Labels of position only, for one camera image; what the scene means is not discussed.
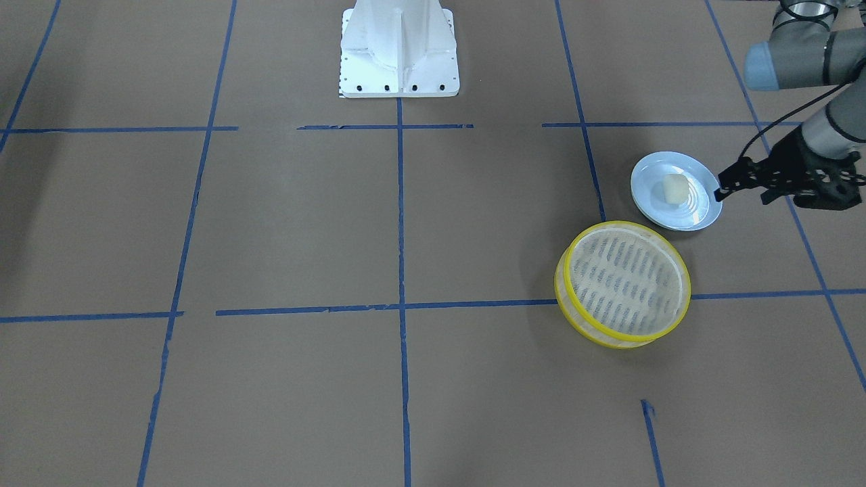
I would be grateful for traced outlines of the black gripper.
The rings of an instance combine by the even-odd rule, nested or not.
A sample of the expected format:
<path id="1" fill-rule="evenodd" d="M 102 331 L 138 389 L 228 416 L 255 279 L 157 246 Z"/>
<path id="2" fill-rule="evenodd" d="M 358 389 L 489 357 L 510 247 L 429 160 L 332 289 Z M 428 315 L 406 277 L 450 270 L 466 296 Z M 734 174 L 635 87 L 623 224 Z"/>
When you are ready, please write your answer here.
<path id="1" fill-rule="evenodd" d="M 828 158 L 810 147 L 801 127 L 780 139 L 764 160 L 739 157 L 718 175 L 717 202 L 737 191 L 767 189 L 829 189 L 854 186 L 854 158 Z"/>

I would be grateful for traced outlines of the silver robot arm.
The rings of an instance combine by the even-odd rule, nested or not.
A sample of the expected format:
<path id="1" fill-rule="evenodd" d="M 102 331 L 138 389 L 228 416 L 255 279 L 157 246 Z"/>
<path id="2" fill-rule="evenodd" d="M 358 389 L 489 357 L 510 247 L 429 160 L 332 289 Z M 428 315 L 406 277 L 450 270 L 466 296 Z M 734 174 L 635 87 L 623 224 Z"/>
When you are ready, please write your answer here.
<path id="1" fill-rule="evenodd" d="M 827 105 L 780 139 L 767 158 L 740 154 L 718 176 L 717 202 L 761 188 L 762 204 L 789 196 L 797 207 L 862 204 L 856 163 L 865 142 L 864 28 L 834 30 L 842 1 L 782 1 L 768 41 L 746 54 L 746 86 L 757 91 L 829 87 Z"/>

